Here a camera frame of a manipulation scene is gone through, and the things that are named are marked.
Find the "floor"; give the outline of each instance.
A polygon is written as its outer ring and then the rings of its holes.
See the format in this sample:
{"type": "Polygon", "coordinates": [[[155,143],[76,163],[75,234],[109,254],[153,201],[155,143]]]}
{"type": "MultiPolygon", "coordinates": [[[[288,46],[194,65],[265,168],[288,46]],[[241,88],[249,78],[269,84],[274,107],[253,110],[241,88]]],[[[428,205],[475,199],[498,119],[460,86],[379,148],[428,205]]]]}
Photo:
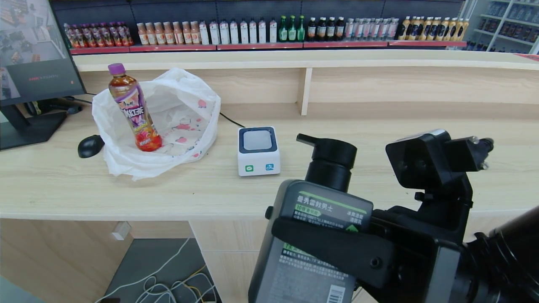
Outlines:
{"type": "MultiPolygon", "coordinates": [[[[118,267],[106,293],[110,293],[121,285],[141,280],[150,273],[156,271],[178,251],[185,241],[186,239],[134,240],[123,258],[122,263],[118,267]]],[[[186,279],[203,265],[204,259],[196,240],[189,239],[180,254],[172,259],[167,266],[155,276],[158,283],[163,283],[170,287],[175,281],[186,279]]],[[[208,277],[210,276],[206,268],[201,272],[205,273],[208,277]]],[[[198,288],[201,293],[204,293],[210,287],[208,281],[202,276],[196,276],[190,279],[189,286],[198,288]]],[[[155,291],[157,292],[162,292],[163,290],[163,288],[155,288],[155,291]]],[[[140,282],[136,285],[118,290],[111,295],[110,298],[119,298],[122,303],[169,303],[169,297],[167,295],[163,296],[158,301],[156,301],[158,296],[149,296],[143,300],[137,301],[143,291],[143,282],[140,282]]],[[[186,287],[180,286],[172,292],[175,295],[177,303],[194,303],[197,301],[197,298],[195,298],[193,293],[186,287]]],[[[215,300],[213,292],[211,291],[204,295],[203,298],[205,302],[212,302],[215,300]]]]}

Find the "cable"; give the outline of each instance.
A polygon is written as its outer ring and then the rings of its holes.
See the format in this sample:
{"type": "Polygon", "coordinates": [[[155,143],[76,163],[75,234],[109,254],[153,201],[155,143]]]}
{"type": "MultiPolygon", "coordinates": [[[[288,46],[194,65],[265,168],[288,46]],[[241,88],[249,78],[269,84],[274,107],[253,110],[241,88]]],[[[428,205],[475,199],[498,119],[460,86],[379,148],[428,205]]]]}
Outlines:
{"type": "Polygon", "coordinates": [[[243,125],[239,124],[238,122],[230,119],[229,117],[225,116],[225,114],[223,114],[223,113],[220,113],[220,114],[221,114],[221,116],[225,117],[225,119],[229,120],[230,122],[234,123],[235,125],[245,128],[245,126],[243,126],[243,125]]]}

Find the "white bottle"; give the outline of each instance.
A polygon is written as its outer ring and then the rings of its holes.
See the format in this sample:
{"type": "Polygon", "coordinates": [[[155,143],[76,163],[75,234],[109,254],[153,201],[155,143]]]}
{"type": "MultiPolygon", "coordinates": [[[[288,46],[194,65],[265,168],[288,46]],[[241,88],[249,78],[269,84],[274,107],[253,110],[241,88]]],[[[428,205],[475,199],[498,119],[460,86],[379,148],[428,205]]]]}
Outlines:
{"type": "Polygon", "coordinates": [[[221,44],[221,39],[219,37],[219,24],[215,20],[210,23],[210,36],[211,44],[217,45],[221,44]]]}
{"type": "Polygon", "coordinates": [[[210,44],[210,36],[208,36],[208,26],[206,26],[206,22],[204,22],[204,20],[202,20],[201,23],[198,25],[198,28],[201,31],[202,45],[209,45],[210,44]]]}
{"type": "Polygon", "coordinates": [[[245,20],[242,20],[239,24],[239,28],[241,34],[241,43],[249,44],[249,27],[247,26],[247,22],[245,22],[245,20]]]}
{"type": "Polygon", "coordinates": [[[219,31],[221,32],[221,44],[230,44],[229,24],[225,20],[219,24],[219,31]]]}
{"type": "Polygon", "coordinates": [[[232,44],[239,44],[238,23],[234,19],[230,21],[230,42],[232,44]]]}
{"type": "Polygon", "coordinates": [[[257,42],[257,23],[254,18],[249,22],[249,42],[253,44],[257,42]]]}
{"type": "Polygon", "coordinates": [[[266,43],[266,22],[260,18],[258,23],[258,43],[266,43]]]}
{"type": "Polygon", "coordinates": [[[269,25],[269,42],[277,43],[277,21],[275,21],[275,18],[271,18],[269,25]]]}

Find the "green label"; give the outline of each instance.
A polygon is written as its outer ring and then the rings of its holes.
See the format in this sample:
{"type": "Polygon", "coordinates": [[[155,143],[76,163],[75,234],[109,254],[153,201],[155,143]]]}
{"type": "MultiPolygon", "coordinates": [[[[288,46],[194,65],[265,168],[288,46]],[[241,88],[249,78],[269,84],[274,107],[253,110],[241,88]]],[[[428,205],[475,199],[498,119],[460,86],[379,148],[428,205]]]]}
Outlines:
{"type": "Polygon", "coordinates": [[[315,217],[320,217],[322,215],[318,209],[310,208],[301,204],[296,204],[295,209],[315,217]]]}
{"type": "Polygon", "coordinates": [[[333,200],[330,200],[328,198],[324,198],[324,197],[321,197],[321,196],[318,196],[318,195],[315,195],[315,194],[311,194],[310,192],[300,191],[299,193],[302,194],[302,195],[305,195],[305,196],[309,196],[309,197],[312,197],[312,198],[315,198],[315,199],[318,199],[318,200],[322,200],[322,201],[331,203],[333,205],[338,205],[338,206],[344,207],[346,209],[355,210],[355,211],[360,212],[362,214],[367,214],[367,212],[362,210],[362,209],[359,209],[359,208],[356,208],[356,207],[353,207],[353,206],[349,206],[349,205],[346,205],[346,204],[343,204],[343,203],[340,203],[340,202],[337,202],[337,201],[333,201],[333,200]]]}
{"type": "Polygon", "coordinates": [[[286,250],[290,250],[290,251],[296,252],[296,253],[304,254],[305,256],[312,257],[311,255],[309,255],[309,254],[306,253],[305,251],[300,250],[300,249],[297,249],[297,248],[293,247],[292,245],[290,245],[290,244],[288,244],[288,243],[285,243],[285,245],[284,245],[282,248],[284,248],[284,249],[286,249],[286,250]]]}

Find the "green icon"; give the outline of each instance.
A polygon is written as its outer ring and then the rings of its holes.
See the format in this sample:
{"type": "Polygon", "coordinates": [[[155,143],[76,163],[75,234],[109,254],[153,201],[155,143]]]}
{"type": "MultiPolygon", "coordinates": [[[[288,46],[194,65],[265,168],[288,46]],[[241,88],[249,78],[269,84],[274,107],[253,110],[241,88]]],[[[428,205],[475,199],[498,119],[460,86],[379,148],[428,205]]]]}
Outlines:
{"type": "Polygon", "coordinates": [[[359,232],[357,228],[353,225],[350,225],[349,227],[347,227],[346,230],[351,231],[351,232],[359,232]]]}

